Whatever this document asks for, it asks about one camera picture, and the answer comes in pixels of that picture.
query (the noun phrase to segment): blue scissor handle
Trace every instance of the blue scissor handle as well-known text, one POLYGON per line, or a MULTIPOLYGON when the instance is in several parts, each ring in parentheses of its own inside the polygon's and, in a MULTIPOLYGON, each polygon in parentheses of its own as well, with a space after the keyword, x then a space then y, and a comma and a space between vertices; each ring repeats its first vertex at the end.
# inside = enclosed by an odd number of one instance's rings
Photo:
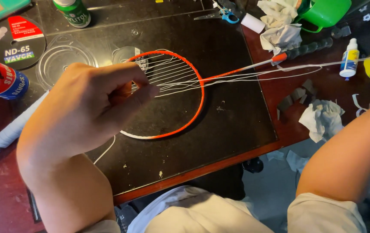
POLYGON ((226 20, 230 24, 236 24, 240 21, 239 18, 237 18, 237 20, 231 20, 230 15, 234 15, 234 14, 229 10, 225 10, 222 12, 222 19, 226 20))

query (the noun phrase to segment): clear plastic lid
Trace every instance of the clear plastic lid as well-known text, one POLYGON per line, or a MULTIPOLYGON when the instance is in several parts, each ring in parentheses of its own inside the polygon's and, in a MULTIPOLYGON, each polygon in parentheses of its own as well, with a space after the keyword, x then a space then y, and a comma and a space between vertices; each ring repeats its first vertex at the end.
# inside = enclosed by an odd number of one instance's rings
POLYGON ((56 36, 38 61, 36 67, 38 82, 44 90, 50 90, 67 67, 74 62, 98 67, 93 54, 71 35, 56 36))

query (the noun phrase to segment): floor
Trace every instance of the floor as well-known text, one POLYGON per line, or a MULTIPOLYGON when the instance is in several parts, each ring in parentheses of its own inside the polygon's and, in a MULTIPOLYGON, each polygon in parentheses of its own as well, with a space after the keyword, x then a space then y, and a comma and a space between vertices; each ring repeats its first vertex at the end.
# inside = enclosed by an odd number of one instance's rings
MULTIPOLYGON (((280 149, 287 155, 291 150, 301 157, 311 157, 321 146, 311 139, 280 149)), ((254 204, 255 215, 275 233, 286 232, 287 208, 294 200, 296 182, 300 178, 293 172, 286 161, 273 159, 268 161, 266 155, 260 156, 264 170, 252 174, 244 171, 245 193, 254 204)))

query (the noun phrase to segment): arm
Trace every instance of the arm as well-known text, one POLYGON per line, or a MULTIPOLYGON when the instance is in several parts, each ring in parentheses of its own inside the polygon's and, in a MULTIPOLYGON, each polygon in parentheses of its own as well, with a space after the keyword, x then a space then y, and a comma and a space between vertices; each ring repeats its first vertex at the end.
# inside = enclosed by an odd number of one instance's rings
POLYGON ((135 63, 70 65, 25 125, 17 146, 23 180, 48 232, 115 220, 110 183, 83 153, 105 143, 158 93, 135 63), (131 82, 139 89, 132 95, 131 82))
POLYGON ((313 193, 358 202, 370 180, 370 110, 353 120, 312 156, 296 196, 313 193))

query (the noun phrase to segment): white bottle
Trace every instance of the white bottle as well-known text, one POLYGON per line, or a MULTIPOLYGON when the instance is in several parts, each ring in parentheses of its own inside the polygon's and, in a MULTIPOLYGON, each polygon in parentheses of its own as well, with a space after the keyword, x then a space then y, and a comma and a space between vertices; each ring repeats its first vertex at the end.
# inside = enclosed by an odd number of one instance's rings
POLYGON ((346 77, 346 81, 349 81, 349 77, 356 74, 356 68, 358 67, 359 50, 356 38, 352 38, 347 46, 346 52, 343 53, 342 64, 340 65, 340 76, 346 77))

